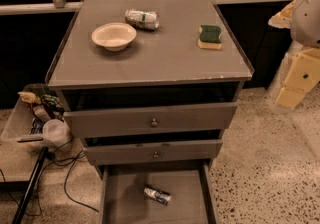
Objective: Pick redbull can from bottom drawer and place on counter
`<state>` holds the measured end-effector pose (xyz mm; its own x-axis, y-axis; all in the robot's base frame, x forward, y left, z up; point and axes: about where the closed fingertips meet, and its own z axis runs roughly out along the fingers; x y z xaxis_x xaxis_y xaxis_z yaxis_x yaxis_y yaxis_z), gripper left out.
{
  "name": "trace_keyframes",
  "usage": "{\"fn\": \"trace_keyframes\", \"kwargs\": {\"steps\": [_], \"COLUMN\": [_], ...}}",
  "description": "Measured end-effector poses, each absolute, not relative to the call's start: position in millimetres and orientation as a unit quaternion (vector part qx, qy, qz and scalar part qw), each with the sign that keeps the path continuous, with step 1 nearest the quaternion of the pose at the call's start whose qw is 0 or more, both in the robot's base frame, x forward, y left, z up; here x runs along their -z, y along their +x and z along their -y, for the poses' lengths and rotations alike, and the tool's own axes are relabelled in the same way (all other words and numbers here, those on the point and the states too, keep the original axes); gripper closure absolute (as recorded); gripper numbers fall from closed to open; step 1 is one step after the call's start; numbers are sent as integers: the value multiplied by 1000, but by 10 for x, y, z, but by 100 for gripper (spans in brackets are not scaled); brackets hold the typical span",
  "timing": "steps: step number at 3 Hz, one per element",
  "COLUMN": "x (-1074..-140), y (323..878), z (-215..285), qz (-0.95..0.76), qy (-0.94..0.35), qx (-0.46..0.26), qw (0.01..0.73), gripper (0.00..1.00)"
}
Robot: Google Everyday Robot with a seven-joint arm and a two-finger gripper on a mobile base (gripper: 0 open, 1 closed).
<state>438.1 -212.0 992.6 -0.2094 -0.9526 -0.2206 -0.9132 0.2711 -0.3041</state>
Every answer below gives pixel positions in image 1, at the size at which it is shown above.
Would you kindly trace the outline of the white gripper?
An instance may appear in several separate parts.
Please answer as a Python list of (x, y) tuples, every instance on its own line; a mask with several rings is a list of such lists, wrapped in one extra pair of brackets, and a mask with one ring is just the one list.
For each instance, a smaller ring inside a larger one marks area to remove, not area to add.
[[(268, 25), (279, 29), (290, 29), (294, 4), (295, 1), (290, 2), (281, 11), (273, 15), (269, 19)], [(276, 98), (276, 104), (287, 109), (294, 109), (304, 99), (305, 94), (303, 92), (310, 92), (319, 82), (320, 50), (310, 48), (299, 52), (293, 58), (284, 81), (285, 86), (289, 88), (280, 90)]]

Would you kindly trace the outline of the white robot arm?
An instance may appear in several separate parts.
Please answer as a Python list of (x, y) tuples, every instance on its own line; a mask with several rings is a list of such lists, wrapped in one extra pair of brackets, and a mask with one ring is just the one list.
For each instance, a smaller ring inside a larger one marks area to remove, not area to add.
[(320, 82), (320, 0), (293, 0), (272, 16), (268, 24), (290, 30), (301, 48), (286, 53), (279, 70), (275, 104), (294, 109)]

